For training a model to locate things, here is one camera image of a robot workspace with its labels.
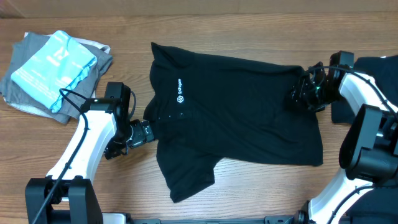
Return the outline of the black polo shirt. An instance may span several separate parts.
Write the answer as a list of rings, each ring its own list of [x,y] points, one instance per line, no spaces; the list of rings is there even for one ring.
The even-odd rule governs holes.
[[[286,94],[297,65],[198,54],[151,45],[154,97],[144,119],[170,198],[181,202],[215,183],[223,158],[320,166],[323,145],[314,112],[295,110]]]

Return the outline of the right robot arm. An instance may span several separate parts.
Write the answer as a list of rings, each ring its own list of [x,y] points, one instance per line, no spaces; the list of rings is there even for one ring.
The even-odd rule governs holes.
[[[293,109],[309,111],[344,98],[355,115],[340,147],[338,172],[287,223],[338,223],[368,192],[397,188],[388,185],[397,180],[397,106],[372,76],[353,67],[354,55],[339,51],[328,66],[309,67],[285,97]]]

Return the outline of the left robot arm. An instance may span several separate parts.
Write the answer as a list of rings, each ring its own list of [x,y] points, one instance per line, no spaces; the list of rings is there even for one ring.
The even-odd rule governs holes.
[[[134,97],[124,83],[109,82],[103,98],[87,98],[77,108],[78,126],[65,152],[25,188],[29,223],[132,223],[128,213],[101,211],[93,182],[103,157],[125,156],[155,139],[148,121],[132,119]]]

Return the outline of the pile of black clothes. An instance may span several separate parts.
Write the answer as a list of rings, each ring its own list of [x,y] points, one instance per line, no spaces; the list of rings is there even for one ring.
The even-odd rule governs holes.
[[[354,63],[354,69],[374,77],[377,87],[385,97],[397,105],[397,56],[361,57]],[[354,121],[354,113],[345,100],[331,106],[333,123]],[[374,189],[361,197],[347,212],[351,223],[397,224],[397,189]]]

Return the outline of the folded light blue shirt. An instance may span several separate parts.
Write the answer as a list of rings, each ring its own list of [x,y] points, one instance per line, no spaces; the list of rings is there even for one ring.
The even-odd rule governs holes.
[[[60,90],[75,89],[96,62],[96,56],[85,46],[58,30],[12,73],[11,80],[34,100],[56,113],[62,107]]]

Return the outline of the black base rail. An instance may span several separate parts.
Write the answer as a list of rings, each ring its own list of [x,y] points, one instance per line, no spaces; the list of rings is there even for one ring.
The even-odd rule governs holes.
[[[103,213],[104,224],[291,224],[293,216],[266,216],[264,218],[161,220],[133,219],[129,213]]]

